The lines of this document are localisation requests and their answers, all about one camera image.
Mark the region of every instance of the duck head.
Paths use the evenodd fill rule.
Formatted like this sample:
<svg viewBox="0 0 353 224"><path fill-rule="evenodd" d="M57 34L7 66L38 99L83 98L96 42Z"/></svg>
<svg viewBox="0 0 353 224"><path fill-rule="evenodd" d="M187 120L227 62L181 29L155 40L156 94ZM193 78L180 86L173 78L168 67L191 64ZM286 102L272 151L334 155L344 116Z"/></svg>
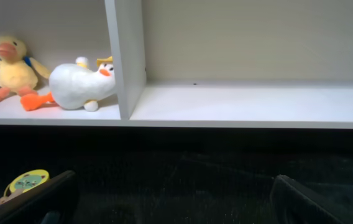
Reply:
<svg viewBox="0 0 353 224"><path fill-rule="evenodd" d="M25 43L15 37L0 37L0 59L7 62L17 62L26 56Z"/></svg>
<svg viewBox="0 0 353 224"><path fill-rule="evenodd" d="M114 66L112 63L101 63L97 72L105 77L114 78Z"/></svg>

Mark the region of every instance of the vertical divider panel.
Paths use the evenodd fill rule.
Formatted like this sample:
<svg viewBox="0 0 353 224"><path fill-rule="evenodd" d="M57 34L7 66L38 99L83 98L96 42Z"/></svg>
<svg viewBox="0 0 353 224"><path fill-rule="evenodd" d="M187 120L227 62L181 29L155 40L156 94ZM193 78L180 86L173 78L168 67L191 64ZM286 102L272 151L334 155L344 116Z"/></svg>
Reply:
<svg viewBox="0 0 353 224"><path fill-rule="evenodd" d="M141 0L105 0L121 119L129 119L146 85Z"/></svg>

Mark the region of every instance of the duck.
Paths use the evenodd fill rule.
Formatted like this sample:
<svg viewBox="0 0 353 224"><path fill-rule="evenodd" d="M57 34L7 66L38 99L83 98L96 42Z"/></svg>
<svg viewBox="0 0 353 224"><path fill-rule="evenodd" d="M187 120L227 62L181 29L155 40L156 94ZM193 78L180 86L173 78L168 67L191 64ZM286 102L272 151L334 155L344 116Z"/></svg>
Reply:
<svg viewBox="0 0 353 224"><path fill-rule="evenodd" d="M88 69L86 57L57 66L49 78L50 92L23 96L23 109L32 111L45 103L56 103L66 110L83 107L86 111L97 111L98 101L116 93L113 57L97 59L97 66L95 72Z"/></svg>
<svg viewBox="0 0 353 224"><path fill-rule="evenodd" d="M38 78L49 78L50 71L32 57L27 57L25 43L15 37L0 36L0 102L13 92L19 96L37 94Z"/></svg>

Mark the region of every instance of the yellow round toy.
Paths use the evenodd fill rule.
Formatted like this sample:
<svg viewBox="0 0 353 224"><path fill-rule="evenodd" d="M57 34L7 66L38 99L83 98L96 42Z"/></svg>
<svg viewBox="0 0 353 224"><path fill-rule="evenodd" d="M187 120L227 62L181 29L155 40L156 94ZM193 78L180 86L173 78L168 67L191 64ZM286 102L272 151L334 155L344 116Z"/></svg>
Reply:
<svg viewBox="0 0 353 224"><path fill-rule="evenodd" d="M23 189L23 193L46 182L50 178L46 170L28 171L18 177L9 185L9 190L14 193L17 189Z"/></svg>

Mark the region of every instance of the white goose plush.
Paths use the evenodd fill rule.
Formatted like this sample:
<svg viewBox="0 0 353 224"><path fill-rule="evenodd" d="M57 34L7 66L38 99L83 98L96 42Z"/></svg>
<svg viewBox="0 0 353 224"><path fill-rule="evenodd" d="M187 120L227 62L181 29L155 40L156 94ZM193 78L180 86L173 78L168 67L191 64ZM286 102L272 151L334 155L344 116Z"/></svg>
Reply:
<svg viewBox="0 0 353 224"><path fill-rule="evenodd" d="M88 59L84 57L77 58L76 64L59 65L49 78L50 93L23 96L23 108L32 111L49 102L66 110L83 106L86 111L96 111L99 100L116 93L113 58L98 59L97 65L96 72L87 69Z"/></svg>

